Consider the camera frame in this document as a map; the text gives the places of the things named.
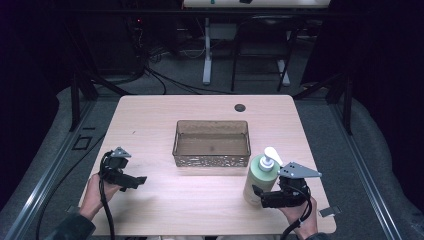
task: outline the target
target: black curtain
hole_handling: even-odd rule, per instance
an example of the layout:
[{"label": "black curtain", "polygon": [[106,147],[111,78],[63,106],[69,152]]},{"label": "black curtain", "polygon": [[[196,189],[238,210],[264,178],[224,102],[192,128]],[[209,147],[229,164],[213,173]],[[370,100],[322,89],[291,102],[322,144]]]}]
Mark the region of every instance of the black curtain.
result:
[{"label": "black curtain", "polygon": [[3,208],[27,171],[58,110],[56,95],[69,86],[59,23],[37,1],[5,1],[0,8]]},{"label": "black curtain", "polygon": [[[422,9],[419,1],[332,0],[330,12],[369,11],[371,16],[365,21],[325,21],[302,83],[324,81],[343,71],[352,58],[359,60],[350,74],[353,97],[383,132],[405,195],[424,212],[424,193],[416,187],[424,182]],[[361,34],[372,37],[371,47],[357,54],[355,46],[364,44]]]}]

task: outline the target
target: wire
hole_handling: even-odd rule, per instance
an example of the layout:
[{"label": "wire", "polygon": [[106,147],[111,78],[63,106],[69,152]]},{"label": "wire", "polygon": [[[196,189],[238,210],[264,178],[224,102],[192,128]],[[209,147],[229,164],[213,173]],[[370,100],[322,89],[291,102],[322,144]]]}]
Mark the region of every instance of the wire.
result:
[{"label": "wire", "polygon": [[157,76],[163,78],[164,80],[169,81],[170,83],[174,84],[175,86],[177,86],[177,87],[179,87],[179,88],[181,88],[181,89],[183,89],[185,91],[192,92],[194,94],[201,95],[201,93],[198,93],[198,92],[196,92],[193,89],[201,90],[201,91],[207,91],[207,92],[223,93],[223,94],[235,94],[235,93],[232,93],[232,92],[224,92],[224,91],[210,90],[210,89],[204,89],[204,88],[198,88],[198,87],[190,86],[190,85],[187,85],[187,84],[184,84],[184,83],[177,82],[177,81],[175,81],[175,80],[173,80],[173,79],[171,79],[171,78],[169,78],[167,76],[164,76],[164,75],[156,72],[155,70],[151,69],[149,66],[146,66],[145,69],[149,73],[156,74]]},{"label": "wire", "polygon": [[62,179],[60,179],[59,183],[55,186],[55,188],[53,189],[53,191],[47,196],[46,200],[43,202],[43,206],[41,208],[41,213],[40,213],[40,218],[38,219],[37,222],[37,228],[36,228],[36,232],[35,232],[35,238],[36,240],[40,239],[40,227],[41,227],[41,222],[43,220],[43,215],[44,212],[46,211],[47,205],[49,204],[50,200],[52,199],[53,195],[56,193],[57,189],[59,188],[59,186],[63,183],[63,181],[65,181],[65,179],[68,177],[68,175],[75,169],[75,167],[80,164],[82,162],[82,160],[94,149],[95,146],[97,146],[97,144],[105,137],[106,134],[103,134],[96,143],[94,143],[94,145],[84,154],[84,156],[82,156],[82,158],[80,158],[69,170],[68,172],[66,172],[65,176],[62,177]]},{"label": "wire", "polygon": [[[197,26],[199,27],[200,31],[202,32],[203,37],[205,37],[205,32],[203,31],[203,27],[201,26],[198,18],[196,18],[196,23],[197,23]],[[203,49],[201,50],[202,52],[200,54],[196,55],[196,56],[190,56],[190,55],[187,54],[186,51],[187,50],[181,50],[181,52],[183,52],[184,55],[186,55],[188,58],[191,58],[191,59],[198,58],[198,57],[202,56],[203,53],[206,51],[206,44],[203,46]]]},{"label": "wire", "polygon": [[303,193],[302,191],[300,191],[299,189],[297,189],[295,187],[292,187],[292,186],[289,186],[289,185],[285,185],[285,186],[301,193],[306,198],[306,201],[308,202],[308,204],[306,205],[306,208],[303,211],[302,216],[298,219],[298,221],[293,222],[292,224],[290,224],[290,226],[288,226],[286,228],[286,230],[284,230],[283,234],[281,235],[280,240],[285,240],[287,238],[287,236],[290,234],[291,231],[293,231],[294,229],[299,227],[302,222],[304,222],[306,219],[308,219],[308,217],[311,215],[311,212],[312,212],[312,202],[311,202],[311,194],[309,192],[309,188],[308,188],[309,195],[306,195],[305,193]]},{"label": "wire", "polygon": [[139,48],[143,48],[143,43],[141,42],[141,37],[143,36],[143,33],[144,33],[144,30],[143,29],[140,29],[140,36],[138,37],[138,47]]},{"label": "wire", "polygon": [[144,71],[141,71],[139,73],[135,73],[132,76],[130,76],[127,79],[120,79],[120,80],[107,80],[108,82],[114,84],[114,85],[120,85],[120,84],[125,84],[125,83],[130,83],[130,82],[134,82],[137,79],[139,79],[140,77],[142,77],[144,74]]},{"label": "wire", "polygon": [[160,78],[158,76],[156,76],[154,73],[150,73],[150,74],[153,77],[155,77],[162,84],[162,87],[163,87],[163,93],[162,93],[162,95],[166,95],[166,86],[165,86],[165,83],[162,80],[160,80]]},{"label": "wire", "polygon": [[107,155],[105,155],[102,159],[102,161],[100,161],[100,181],[99,181],[99,191],[100,191],[100,201],[103,204],[103,208],[105,209],[105,213],[106,213],[106,217],[107,217],[107,221],[109,223],[109,231],[110,231],[110,239],[114,240],[115,239],[115,226],[113,224],[113,217],[112,214],[110,212],[110,208],[109,208],[109,204],[107,202],[106,199],[106,194],[105,194],[105,185],[104,185],[104,161],[109,157]]},{"label": "wire", "polygon": [[[181,52],[184,53],[184,55],[186,55],[188,58],[191,59],[196,59],[198,57],[201,57],[203,55],[203,53],[205,52],[206,48],[204,47],[202,50],[181,50]],[[196,56],[190,56],[189,54],[187,54],[188,51],[201,51],[199,54],[197,54]]]}]

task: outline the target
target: plastic container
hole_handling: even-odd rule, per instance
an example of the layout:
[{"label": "plastic container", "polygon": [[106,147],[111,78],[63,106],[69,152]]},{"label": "plastic container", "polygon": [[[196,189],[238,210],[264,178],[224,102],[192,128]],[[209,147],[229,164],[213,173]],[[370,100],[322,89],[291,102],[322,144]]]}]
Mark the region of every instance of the plastic container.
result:
[{"label": "plastic container", "polygon": [[180,120],[172,155],[177,167],[247,167],[247,122]]}]

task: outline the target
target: pump dispenser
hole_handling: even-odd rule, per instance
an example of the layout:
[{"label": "pump dispenser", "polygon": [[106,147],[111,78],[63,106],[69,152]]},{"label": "pump dispenser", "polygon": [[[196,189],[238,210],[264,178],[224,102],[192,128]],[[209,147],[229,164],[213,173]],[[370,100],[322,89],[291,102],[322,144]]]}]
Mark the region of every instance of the pump dispenser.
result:
[{"label": "pump dispenser", "polygon": [[283,166],[283,161],[273,147],[265,148],[264,154],[252,159],[243,190],[244,199],[248,203],[261,203],[261,199],[253,192],[252,185],[260,187],[264,192],[270,192],[278,177],[280,166]]}]

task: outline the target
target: sleeve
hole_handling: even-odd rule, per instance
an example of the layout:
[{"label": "sleeve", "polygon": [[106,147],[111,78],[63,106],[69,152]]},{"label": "sleeve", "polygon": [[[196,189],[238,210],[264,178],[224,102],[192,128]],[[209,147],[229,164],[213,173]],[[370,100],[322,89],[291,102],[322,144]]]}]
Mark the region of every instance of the sleeve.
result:
[{"label": "sleeve", "polygon": [[315,233],[309,236],[306,240],[330,240],[330,237],[328,237],[325,233]]},{"label": "sleeve", "polygon": [[45,240],[81,240],[87,239],[96,227],[87,218],[72,214],[66,217]]}]

